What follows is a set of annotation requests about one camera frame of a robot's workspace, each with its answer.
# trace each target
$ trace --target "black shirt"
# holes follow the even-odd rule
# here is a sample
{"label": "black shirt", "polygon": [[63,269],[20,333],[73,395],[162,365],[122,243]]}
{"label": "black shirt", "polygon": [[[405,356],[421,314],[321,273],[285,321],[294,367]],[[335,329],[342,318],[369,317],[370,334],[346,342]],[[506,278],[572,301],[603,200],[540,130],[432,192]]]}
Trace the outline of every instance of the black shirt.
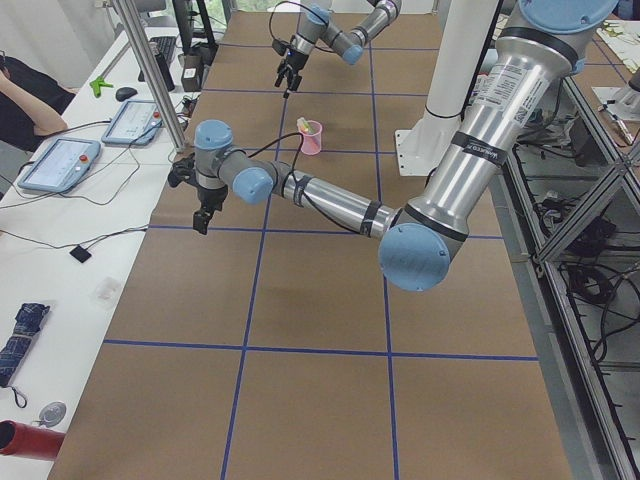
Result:
{"label": "black shirt", "polygon": [[[6,66],[13,83],[60,114],[75,96],[60,87],[53,78],[34,70],[20,60],[6,57]],[[22,150],[33,152],[43,139],[33,133],[33,126],[33,120],[12,100],[0,93],[0,140]]]}

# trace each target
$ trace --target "small black box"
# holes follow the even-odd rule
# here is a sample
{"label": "small black box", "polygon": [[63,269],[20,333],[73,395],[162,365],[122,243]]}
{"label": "small black box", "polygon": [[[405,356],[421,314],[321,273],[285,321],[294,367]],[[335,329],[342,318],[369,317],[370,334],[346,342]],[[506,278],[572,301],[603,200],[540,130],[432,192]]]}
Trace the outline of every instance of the small black box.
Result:
{"label": "small black box", "polygon": [[199,92],[202,88],[204,65],[200,55],[185,55],[182,67],[182,88],[185,92]]}

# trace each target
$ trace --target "folded umbrella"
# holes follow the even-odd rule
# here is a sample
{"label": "folded umbrella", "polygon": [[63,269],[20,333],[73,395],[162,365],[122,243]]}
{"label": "folded umbrella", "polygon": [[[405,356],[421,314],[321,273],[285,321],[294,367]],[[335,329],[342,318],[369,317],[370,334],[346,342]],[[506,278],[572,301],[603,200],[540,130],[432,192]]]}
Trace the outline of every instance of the folded umbrella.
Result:
{"label": "folded umbrella", "polygon": [[41,303],[22,304],[16,315],[13,334],[0,351],[0,387],[5,388],[9,385],[11,377],[27,353],[34,335],[40,331],[40,324],[48,312],[49,306]]}

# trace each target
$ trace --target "black cable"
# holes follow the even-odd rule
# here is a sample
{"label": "black cable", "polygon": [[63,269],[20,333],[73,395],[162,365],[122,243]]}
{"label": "black cable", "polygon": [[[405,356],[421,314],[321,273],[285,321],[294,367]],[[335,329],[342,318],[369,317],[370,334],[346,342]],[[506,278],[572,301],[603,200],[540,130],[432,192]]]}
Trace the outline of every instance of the black cable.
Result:
{"label": "black cable", "polygon": [[524,171],[524,166],[522,163],[522,159],[520,158],[520,155],[518,155],[518,144],[515,143],[513,145],[513,148],[511,149],[511,153],[513,153],[513,158],[515,158],[516,160],[516,166],[518,167],[518,173],[520,173],[520,177],[522,177],[522,179],[524,180],[524,188],[527,191],[527,196],[529,197],[529,201],[531,202],[531,205],[533,205],[534,207],[536,205],[538,205],[538,202],[536,202],[536,197],[533,194],[533,192],[531,191],[531,187],[529,186],[529,182],[527,181],[527,174]]}
{"label": "black cable", "polygon": [[[622,285],[622,283],[625,280],[628,280],[625,276],[621,276],[620,278],[618,278],[615,285],[613,286],[613,291],[611,292],[611,296],[609,297],[609,300],[607,300],[607,303],[605,304],[604,309],[602,310],[602,315],[600,316],[600,340],[598,341],[598,343],[596,343],[598,348],[602,347],[602,351],[600,355],[596,358],[597,363],[602,362],[607,356],[607,352],[608,352],[607,331],[606,331],[607,314],[609,313],[609,308],[611,308],[611,304],[613,303],[613,299],[615,298],[615,294],[618,291],[618,288],[620,288],[620,285]],[[638,288],[635,286],[635,284],[631,280],[628,280],[628,281],[631,285],[633,285],[634,290],[638,295],[638,300],[640,300],[640,291],[638,291]]]}
{"label": "black cable", "polygon": [[518,143],[519,143],[520,145],[527,145],[527,146],[531,146],[531,147],[539,148],[539,149],[540,149],[540,150],[542,150],[542,151],[552,153],[553,155],[556,155],[556,156],[558,156],[558,157],[568,158],[568,159],[571,159],[571,160],[575,160],[576,158],[578,158],[576,155],[566,155],[566,154],[564,154],[564,153],[559,153],[559,152],[555,151],[554,149],[552,149],[552,148],[548,148],[548,147],[546,147],[546,146],[544,146],[544,145],[540,145],[539,143],[535,143],[535,142],[527,142],[527,141],[524,141],[524,142],[518,142]]}
{"label": "black cable", "polygon": [[[579,265],[584,267],[585,264],[581,264],[580,262],[563,262],[561,264],[561,268],[564,266],[565,269],[567,268],[567,265],[569,265],[570,263],[573,263],[574,265]],[[638,323],[640,323],[640,314],[638,315],[637,318],[633,318],[627,315],[623,315],[619,312],[615,312],[613,310],[611,310],[611,305],[613,303],[613,300],[616,297],[616,293],[618,291],[618,289],[620,288],[620,286],[624,283],[627,282],[631,288],[633,289],[634,293],[636,294],[636,298],[638,299],[638,303],[640,304],[640,289],[638,288],[638,286],[635,284],[635,282],[633,282],[631,279],[629,279],[629,275],[631,275],[632,273],[635,273],[638,271],[639,266],[638,264],[635,264],[632,268],[629,268],[625,271],[619,271],[616,270],[615,268],[609,267],[607,265],[602,265],[602,264],[591,264],[588,265],[589,267],[597,267],[597,268],[602,268],[605,270],[608,270],[610,272],[613,272],[615,275],[613,275],[612,277],[610,277],[608,280],[612,280],[614,278],[616,279],[616,282],[614,285],[611,286],[610,288],[610,292],[609,292],[609,298],[607,299],[604,307],[601,307],[600,305],[597,305],[595,303],[590,302],[588,299],[582,298],[586,303],[596,306],[598,308],[602,308],[602,314],[600,316],[600,339],[591,347],[591,352],[593,355],[595,355],[595,353],[598,351],[598,349],[600,349],[602,347],[602,351],[600,353],[600,355],[596,358],[594,358],[594,361],[596,363],[600,363],[602,362],[605,358],[606,355],[608,353],[608,345],[607,345],[607,338],[609,338],[612,335],[615,335],[617,333],[621,333],[624,332],[626,330],[628,330],[629,328],[633,327],[634,325],[637,325]],[[565,286],[567,287],[567,293],[570,296],[573,296],[574,293],[578,293],[581,297],[582,297],[582,292],[575,292],[575,290],[572,288],[572,285],[570,283],[567,283],[567,281],[565,280]],[[579,311],[577,310],[577,305],[576,305],[576,310],[575,313],[577,316],[580,316]],[[617,316],[620,316],[622,318],[626,318],[628,320],[631,320],[631,323],[624,325],[623,327],[619,327],[617,329],[608,331],[606,330],[606,320],[607,320],[607,316],[609,314],[614,314]]]}
{"label": "black cable", "polygon": [[[295,168],[296,168],[296,163],[298,161],[298,157],[300,156],[300,150],[302,149],[302,144],[304,143],[304,135],[302,135],[302,133],[300,132],[292,132],[292,133],[287,133],[285,135],[282,135],[280,137],[278,137],[277,139],[273,140],[272,142],[268,143],[267,145],[265,145],[264,147],[256,150],[255,152],[253,152],[251,155],[248,155],[249,158],[253,158],[256,155],[258,155],[259,153],[264,152],[267,148],[269,148],[270,146],[280,142],[281,140],[284,140],[286,138],[290,138],[290,137],[294,137],[294,136],[298,136],[300,137],[300,143],[298,144],[298,148],[296,148],[296,152],[295,155],[293,156],[293,162],[291,163],[291,168],[289,169],[289,172],[287,173],[287,175],[285,176],[285,178],[282,180],[282,185],[284,188],[284,184],[287,182],[287,177],[289,177],[289,175],[291,175],[291,178],[293,178],[293,182],[296,185],[296,188],[300,185],[300,181],[296,178],[295,175]],[[276,178],[278,175],[278,169],[275,167],[274,165],[274,170],[276,171]],[[356,234],[360,234],[360,232],[348,227],[347,225],[343,225],[342,223],[340,223],[339,221],[337,221],[335,218],[332,218],[331,215],[329,215],[328,213],[326,213],[325,211],[323,211],[312,199],[311,197],[309,197],[307,195],[307,192],[305,192],[304,188],[301,190],[302,192],[302,196],[307,200],[307,202],[309,202],[309,204],[320,214],[322,215],[324,218],[326,218],[327,220],[329,220],[331,223],[333,223],[334,225],[342,228],[343,230],[347,230],[351,233],[356,233]]]}
{"label": "black cable", "polygon": [[74,130],[80,130],[81,128],[92,127],[93,125],[101,125],[103,123],[111,123],[111,120],[98,120],[97,122],[85,123],[83,125],[78,125],[76,127],[67,128],[66,130],[60,130],[59,132],[51,133],[51,134],[46,135],[46,136],[41,137],[41,138],[42,138],[42,140],[46,140],[48,138],[55,137],[57,135],[62,135],[64,133],[73,132]]}
{"label": "black cable", "polygon": [[[273,40],[276,41],[281,41],[279,38],[277,38],[274,33],[273,33],[273,27],[272,27],[272,22],[273,22],[273,15],[276,13],[277,8],[280,5],[284,5],[285,3],[291,4],[291,5],[296,5],[300,8],[304,8],[307,12],[311,12],[318,20],[320,20],[325,27],[329,26],[329,22],[327,22],[324,18],[322,18],[320,15],[318,15],[316,12],[314,12],[313,10],[311,10],[309,7],[307,7],[306,5],[302,5],[301,3],[298,2],[292,2],[290,0],[283,0],[282,2],[277,3],[274,7],[273,10],[271,10],[271,15],[269,15],[269,34],[271,35],[271,38]],[[325,52],[325,53],[334,53],[331,50],[327,50],[324,49],[322,47],[318,47],[317,45],[315,46],[316,49],[320,50],[321,52]]]}
{"label": "black cable", "polygon": [[80,185],[81,183],[87,181],[89,178],[93,177],[94,175],[97,175],[98,173],[102,172],[103,170],[105,170],[107,167],[113,165],[113,163],[118,160],[120,157],[122,157],[125,153],[129,153],[131,155],[131,157],[133,158],[133,160],[135,161],[136,167],[134,168],[134,170],[127,176],[127,178],[125,178],[122,183],[120,184],[120,186],[116,189],[115,193],[109,198],[109,200],[107,200],[106,202],[98,202],[95,200],[92,200],[84,195],[66,195],[64,193],[45,193],[42,195],[38,195],[36,197],[27,197],[25,195],[23,195],[13,184],[11,185],[11,188],[13,188],[15,190],[15,192],[17,193],[17,195],[21,198],[27,199],[27,202],[22,202],[22,203],[16,203],[13,205],[5,205],[5,206],[0,206],[0,209],[4,209],[4,208],[13,208],[13,207],[19,207],[22,205],[27,205],[29,203],[34,203],[37,202],[39,200],[43,200],[45,198],[49,198],[52,197],[54,195],[58,195],[60,197],[63,198],[77,198],[77,199],[82,199],[82,200],[86,200],[89,203],[92,203],[94,205],[98,205],[98,206],[105,206],[108,205],[109,203],[111,203],[116,196],[122,191],[122,189],[129,183],[129,181],[131,180],[131,178],[133,178],[133,176],[138,172],[138,170],[140,170],[141,165],[140,162],[138,161],[138,159],[136,158],[136,156],[133,154],[133,150],[131,149],[131,147],[135,144],[135,142],[137,142],[140,138],[144,137],[145,135],[147,135],[149,132],[153,131],[156,128],[160,128],[161,127],[161,123],[158,123],[157,125],[153,125],[152,127],[148,128],[147,130],[145,130],[143,133],[141,133],[138,137],[134,138],[133,140],[131,140],[131,142],[129,142],[129,144],[126,146],[126,148],[124,150],[122,150],[122,152],[120,152],[118,155],[116,155],[111,161],[109,161],[108,163],[106,163],[104,166],[102,166],[101,168],[97,169],[97,170],[92,170],[90,173],[88,173],[87,175],[83,176],[77,183],[75,186]]}
{"label": "black cable", "polygon": [[433,177],[433,175],[436,173],[437,169],[438,169],[438,167],[433,167],[431,169],[431,171],[427,174],[427,178],[424,181],[424,188],[427,188],[427,185],[429,185],[429,181],[431,181],[431,177]]}
{"label": "black cable", "polygon": [[549,125],[551,125],[553,123],[553,121],[556,119],[556,116],[558,115],[558,112],[560,111],[560,99],[562,97],[562,86],[564,83],[564,78],[560,79],[560,83],[558,84],[558,94],[556,96],[556,104],[555,107],[553,109],[553,113],[551,114],[551,118],[549,118],[546,122],[544,122],[540,127],[530,131],[530,132],[525,132],[522,133],[521,135],[518,136],[518,140],[521,140],[523,138],[528,138],[532,135],[535,135],[537,133],[540,133],[544,130],[547,129],[547,127]]}
{"label": "black cable", "polygon": [[613,284],[604,273],[590,265],[567,265],[571,291],[592,305],[602,305],[609,300]]}
{"label": "black cable", "polygon": [[26,408],[27,403],[29,403],[27,400],[27,396],[14,386],[7,385],[6,388],[10,388],[11,390],[13,390],[13,400],[16,402],[18,408]]}
{"label": "black cable", "polygon": [[480,50],[480,56],[478,57],[476,68],[474,69],[474,72],[473,72],[473,77],[471,77],[471,83],[469,84],[469,88],[467,89],[467,94],[465,95],[464,102],[462,102],[462,110],[459,113],[461,120],[464,120],[465,111],[467,109],[467,106],[470,105],[471,95],[473,94],[473,87],[475,87],[476,79],[478,78],[478,75],[480,75],[480,69],[482,68],[484,59],[487,55],[487,52],[489,51],[489,47],[491,46],[491,42],[493,40],[493,34],[496,30],[498,19],[500,18],[500,11],[502,10],[503,2],[504,0],[498,0],[498,3],[496,4],[496,10],[493,13],[491,24],[489,25],[489,29],[487,30],[487,35],[485,36],[482,49]]}
{"label": "black cable", "polygon": [[18,235],[16,233],[11,233],[11,232],[9,232],[7,230],[0,229],[0,232],[1,233],[5,233],[5,234],[9,235],[10,237],[14,237],[14,238],[17,238],[19,240],[24,240],[25,242],[35,243],[36,245],[42,245],[43,247],[48,247],[48,248],[51,248],[53,250],[62,250],[63,248],[77,247],[78,245],[82,246],[85,243],[94,242],[91,245],[89,245],[88,247],[85,247],[85,248],[91,248],[96,243],[101,242],[102,240],[105,240],[107,238],[111,238],[111,237],[114,237],[114,236],[117,236],[117,235],[122,235],[124,233],[146,231],[148,226],[149,225],[142,225],[140,227],[129,227],[129,228],[126,228],[124,230],[118,230],[116,232],[111,232],[111,233],[98,235],[98,236],[90,238],[88,240],[83,240],[81,242],[66,243],[64,245],[52,245],[50,243],[42,242],[40,240],[34,240],[33,238],[23,237],[22,235]]}
{"label": "black cable", "polygon": [[640,245],[605,245],[602,249],[611,252],[640,252]]}

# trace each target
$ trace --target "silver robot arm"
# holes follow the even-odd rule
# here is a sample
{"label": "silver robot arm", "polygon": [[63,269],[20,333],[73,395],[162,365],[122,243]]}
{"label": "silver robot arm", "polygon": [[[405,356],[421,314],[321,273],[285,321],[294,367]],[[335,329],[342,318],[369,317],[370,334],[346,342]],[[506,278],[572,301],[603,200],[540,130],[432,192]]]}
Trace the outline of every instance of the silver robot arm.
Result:
{"label": "silver robot arm", "polygon": [[[198,188],[203,208],[206,200],[209,210],[221,206],[227,185],[248,203],[276,194],[315,209],[355,233],[381,239],[378,260],[391,283],[410,291],[428,290],[446,277],[469,235],[471,211],[547,87],[580,71],[588,42],[617,0],[590,4],[520,0],[496,42],[498,61],[435,174],[422,194],[400,209],[284,163],[250,159],[233,146],[230,128],[219,120],[198,126],[195,160],[191,170],[178,177]],[[206,228],[199,231],[206,233]]]}
{"label": "silver robot arm", "polygon": [[377,37],[400,14],[402,0],[367,0],[374,9],[359,25],[345,33],[333,20],[331,11],[314,3],[300,20],[298,31],[289,42],[274,39],[273,49],[284,57],[278,66],[275,86],[286,79],[284,97],[298,90],[300,71],[309,59],[318,40],[322,40],[346,63],[354,65],[362,56],[363,47]]}

